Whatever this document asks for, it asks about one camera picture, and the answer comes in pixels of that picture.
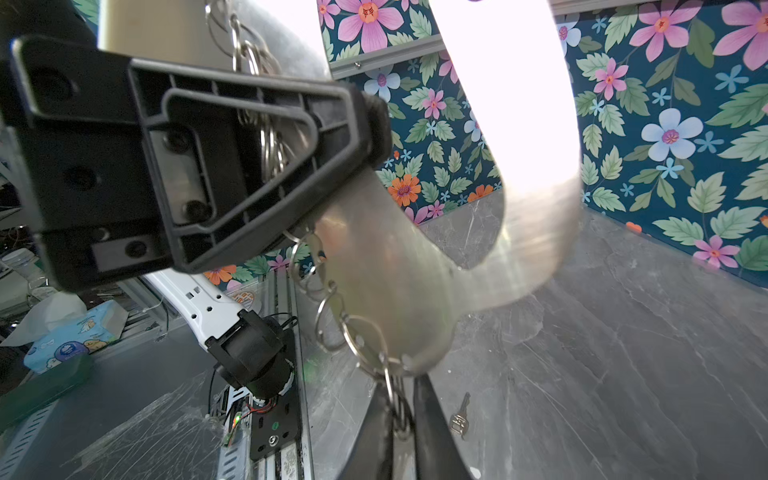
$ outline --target small silver key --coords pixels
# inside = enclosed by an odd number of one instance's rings
[[[464,439],[464,435],[469,430],[469,420],[467,420],[467,407],[469,406],[469,392],[464,394],[464,401],[458,412],[451,417],[451,430],[458,433]]]

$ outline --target bolt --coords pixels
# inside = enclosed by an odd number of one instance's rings
[[[204,204],[199,200],[190,200],[184,204],[181,208],[181,213],[190,222],[199,223],[204,222],[210,218],[212,212],[210,211],[210,205]]]
[[[166,149],[174,152],[175,154],[182,154],[190,148],[190,141],[187,135],[181,133],[178,130],[169,130],[165,132],[163,137],[163,144]]]
[[[125,246],[125,254],[130,258],[141,258],[147,252],[147,244],[134,240]]]

